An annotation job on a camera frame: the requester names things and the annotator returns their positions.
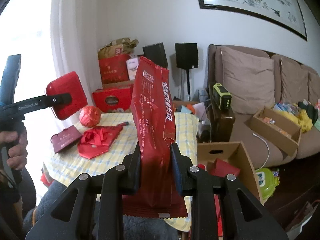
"human hand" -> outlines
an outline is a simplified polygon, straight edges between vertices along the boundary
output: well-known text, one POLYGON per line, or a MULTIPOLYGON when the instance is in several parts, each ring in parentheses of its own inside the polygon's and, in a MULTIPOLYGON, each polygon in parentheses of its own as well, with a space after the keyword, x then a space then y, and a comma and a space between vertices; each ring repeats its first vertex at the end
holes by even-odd
MULTIPOLYGON (((18 138, 17 132, 0 132, 0 144, 1 143, 10 143, 15 141, 18 138)), ((27 141, 27 131, 24 130, 22 134, 19 136, 19 144, 13 146, 9 149, 9 159, 7 164, 10 168, 15 170, 22 170, 27 164, 27 155, 28 152, 26 147, 28 145, 27 141)))

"white wall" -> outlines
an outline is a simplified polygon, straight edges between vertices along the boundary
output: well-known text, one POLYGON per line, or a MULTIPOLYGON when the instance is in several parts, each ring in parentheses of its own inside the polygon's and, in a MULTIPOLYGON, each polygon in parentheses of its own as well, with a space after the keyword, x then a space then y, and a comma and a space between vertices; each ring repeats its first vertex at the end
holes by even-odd
POLYGON ((299 0, 308 42, 290 31, 248 15, 200 9, 198 0, 108 0, 111 39, 137 38, 142 47, 163 42, 171 75, 170 91, 178 95, 180 70, 175 67, 174 44, 197 42, 199 68, 191 70, 191 94, 207 83, 209 44, 241 45, 276 52, 311 66, 320 73, 320 27, 303 0, 299 0))

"checkered tablecloth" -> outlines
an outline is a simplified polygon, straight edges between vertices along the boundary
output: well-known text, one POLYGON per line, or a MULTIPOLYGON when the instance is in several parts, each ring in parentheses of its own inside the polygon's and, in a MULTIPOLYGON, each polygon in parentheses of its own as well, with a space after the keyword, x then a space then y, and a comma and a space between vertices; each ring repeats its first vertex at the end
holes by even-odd
MULTIPOLYGON (((176 119, 176 142, 182 155, 191 158, 194 165, 196 160, 196 134, 198 131, 198 118, 191 114, 175 113, 176 119)), ((66 153, 54 154, 53 148, 44 158, 44 164, 49 175, 58 182, 69 186, 81 173, 91 176, 104 174, 112 167, 121 164, 124 156, 133 153, 137 144, 137 130, 131 113, 103 114, 99 125, 115 126, 129 121, 119 137, 115 140, 109 151, 92 160, 80 157, 77 146, 73 146, 66 153)), ((75 127, 83 133, 87 128, 77 123, 75 127)), ((188 218, 172 218, 165 221, 180 231, 189 231, 191 225, 191 197, 185 197, 188 218)))

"sofa seat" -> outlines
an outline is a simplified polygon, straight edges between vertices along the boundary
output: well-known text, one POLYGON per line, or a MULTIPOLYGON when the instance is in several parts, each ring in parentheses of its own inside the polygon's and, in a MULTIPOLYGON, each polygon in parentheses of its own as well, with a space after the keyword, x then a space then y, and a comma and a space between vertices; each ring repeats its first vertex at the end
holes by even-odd
MULTIPOLYGON (((263 165, 268 157, 267 146, 262 140, 252 135, 254 131, 248 127, 248 123, 252 118, 252 115, 235 114, 235 116, 236 121, 233 125, 230 141, 242 141, 251 158, 254 168, 258 169, 263 165)), ((292 161, 297 154, 296 152, 292 157, 290 157, 268 140, 266 140, 266 142, 270 149, 270 157, 264 167, 279 166, 288 163, 292 161)))
POLYGON ((314 126, 302 133, 296 159, 303 159, 320 152, 320 132, 314 126))

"green radio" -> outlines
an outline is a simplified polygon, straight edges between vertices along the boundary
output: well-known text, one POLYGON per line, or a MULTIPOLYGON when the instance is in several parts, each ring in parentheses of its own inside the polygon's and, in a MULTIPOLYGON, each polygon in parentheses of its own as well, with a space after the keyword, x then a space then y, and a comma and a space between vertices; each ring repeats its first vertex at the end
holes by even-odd
POLYGON ((220 83, 213 86, 213 100, 220 110, 230 109, 232 96, 220 83))

